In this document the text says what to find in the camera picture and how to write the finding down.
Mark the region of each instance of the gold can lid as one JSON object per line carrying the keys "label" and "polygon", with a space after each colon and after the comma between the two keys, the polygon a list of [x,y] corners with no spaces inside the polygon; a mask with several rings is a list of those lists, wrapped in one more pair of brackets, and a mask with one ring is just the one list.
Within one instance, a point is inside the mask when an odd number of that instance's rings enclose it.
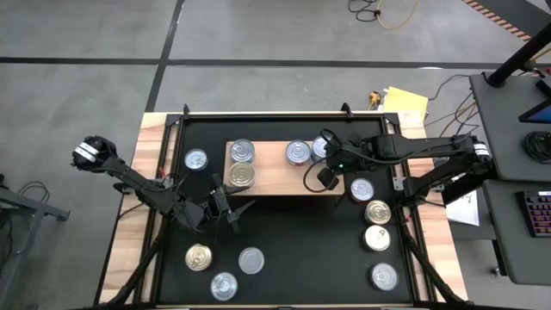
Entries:
{"label": "gold can lid", "polygon": [[255,181],[255,168],[252,164],[239,162],[230,167],[230,183],[237,187],[251,186]]}
{"label": "gold can lid", "polygon": [[212,261],[213,253],[205,245],[192,245],[186,253],[186,265],[193,271],[205,270]]}
{"label": "gold can lid", "polygon": [[390,207],[384,201],[371,201],[365,208],[365,219],[371,224],[387,224],[390,216]]}

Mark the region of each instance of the computer monitor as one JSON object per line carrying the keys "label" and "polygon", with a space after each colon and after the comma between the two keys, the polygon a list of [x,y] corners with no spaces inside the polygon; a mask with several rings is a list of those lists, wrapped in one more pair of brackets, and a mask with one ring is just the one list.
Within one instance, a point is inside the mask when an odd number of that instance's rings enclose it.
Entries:
{"label": "computer monitor", "polygon": [[551,124],[551,99],[538,104],[528,110],[528,112],[518,116],[518,120],[522,122]]}

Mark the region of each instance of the tin can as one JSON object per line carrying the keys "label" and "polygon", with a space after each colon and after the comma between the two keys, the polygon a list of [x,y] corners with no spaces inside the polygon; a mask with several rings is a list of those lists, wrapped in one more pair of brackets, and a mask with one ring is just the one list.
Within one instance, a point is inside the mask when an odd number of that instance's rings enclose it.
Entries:
{"label": "tin can", "polygon": [[398,273],[388,263],[378,263],[370,272],[373,285],[384,291],[391,291],[398,286]]}
{"label": "tin can", "polygon": [[359,177],[352,181],[352,184],[350,185],[350,193],[352,195],[352,199],[355,201],[366,202],[375,194],[375,188],[370,181]]}
{"label": "tin can", "polygon": [[230,183],[237,187],[250,187],[255,182],[255,168],[249,163],[235,163],[230,167]]}
{"label": "tin can", "polygon": [[247,139],[237,139],[230,150],[234,163],[247,162],[252,164],[255,158],[255,146]]}
{"label": "tin can", "polygon": [[202,149],[193,149],[186,153],[183,160],[191,171],[202,171],[207,168],[208,158]]}
{"label": "tin can", "polygon": [[264,267],[264,254],[256,247],[248,247],[239,254],[239,268],[247,275],[255,275]]}
{"label": "tin can", "polygon": [[303,140],[291,141],[287,145],[285,157],[292,165],[303,165],[310,158],[310,146]]}
{"label": "tin can", "polygon": [[313,140],[312,143],[312,160],[318,161],[322,158],[325,158],[325,146],[327,146],[327,141],[321,136]]}
{"label": "tin can", "polygon": [[213,253],[205,245],[192,245],[186,252],[186,265],[193,271],[205,270],[212,261]]}
{"label": "tin can", "polygon": [[390,207],[384,201],[370,201],[365,207],[364,216],[371,224],[387,224],[391,216]]}
{"label": "tin can", "polygon": [[363,241],[373,251],[384,251],[390,246],[390,234],[384,227],[372,225],[363,234]]}
{"label": "tin can", "polygon": [[229,301],[238,292],[238,280],[229,272],[220,272],[210,282],[210,292],[219,301]]}

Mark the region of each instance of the black floor stripe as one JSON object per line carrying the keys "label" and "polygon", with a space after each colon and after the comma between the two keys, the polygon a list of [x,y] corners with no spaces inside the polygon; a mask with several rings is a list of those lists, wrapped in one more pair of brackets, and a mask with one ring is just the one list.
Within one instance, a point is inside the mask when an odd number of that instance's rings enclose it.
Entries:
{"label": "black floor stripe", "polygon": [[158,65],[159,59],[86,59],[86,58],[34,58],[0,57],[0,64],[42,65]]}
{"label": "black floor stripe", "polygon": [[158,92],[161,89],[161,83],[163,82],[164,71],[169,62],[170,50],[172,49],[172,44],[174,43],[174,36],[178,28],[178,19],[180,18],[180,13],[182,12],[183,2],[185,0],[178,0],[176,2],[176,7],[174,8],[174,13],[172,14],[172,19],[170,20],[169,32],[166,35],[166,40],[164,41],[163,52],[161,53],[161,59],[158,62],[157,71],[155,72],[155,77],[153,78],[152,89],[149,92],[149,97],[147,98],[147,104],[145,105],[146,112],[153,112],[155,110],[155,104],[157,104]]}
{"label": "black floor stripe", "polygon": [[[385,68],[417,69],[436,67],[443,69],[495,70],[502,63],[469,62],[407,62],[407,61],[337,61],[337,60],[262,60],[262,59],[169,59],[174,66],[216,67],[330,67],[330,68]],[[551,64],[538,64],[540,67]]]}

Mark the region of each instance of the wooden platform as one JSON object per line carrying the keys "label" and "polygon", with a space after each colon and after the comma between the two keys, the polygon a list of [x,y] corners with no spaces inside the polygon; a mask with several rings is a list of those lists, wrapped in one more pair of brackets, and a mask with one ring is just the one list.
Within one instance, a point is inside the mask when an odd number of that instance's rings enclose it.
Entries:
{"label": "wooden platform", "polygon": [[[355,114],[373,112],[355,112]],[[139,131],[132,167],[146,177],[154,177],[157,169],[158,154],[163,137],[164,120],[166,113],[146,113]],[[407,138],[426,137],[423,120],[418,117],[417,111],[412,113],[400,113],[400,128],[402,134]],[[169,151],[166,171],[170,167],[172,150],[174,148],[174,134],[170,136]],[[421,176],[434,168],[431,159],[412,159],[408,161],[410,172],[415,176]],[[431,193],[428,200],[442,203],[439,194]],[[122,210],[136,204],[136,198],[128,196],[124,199]],[[461,275],[461,269],[455,253],[454,240],[449,230],[448,218],[444,208],[425,204],[419,206],[421,224],[424,229],[424,239],[429,252],[429,259],[436,268],[443,280],[461,298],[467,299],[467,291]],[[121,288],[139,262],[139,255],[143,244],[145,222],[147,219],[147,208],[142,207],[127,214],[119,220],[115,230],[115,240],[112,244],[110,257],[108,258],[108,269],[102,284],[100,302],[108,301]],[[151,270],[154,262],[146,274],[145,287],[142,301],[148,301],[151,291]],[[421,297],[426,299],[426,288],[424,276],[418,263],[415,266],[415,273],[418,279],[418,286]]]}
{"label": "wooden platform", "polygon": [[[285,159],[285,151],[290,141],[252,141],[255,146],[255,183],[245,191],[234,195],[342,195],[344,193],[343,177],[334,190],[313,193],[304,187],[302,179],[312,160],[302,166],[293,166]],[[229,170],[233,161],[230,154],[233,141],[226,143],[226,162],[224,163],[224,183],[229,182]],[[306,141],[312,147],[312,141]],[[308,173],[306,182],[312,189],[322,189],[317,175],[323,168],[317,164]]]}

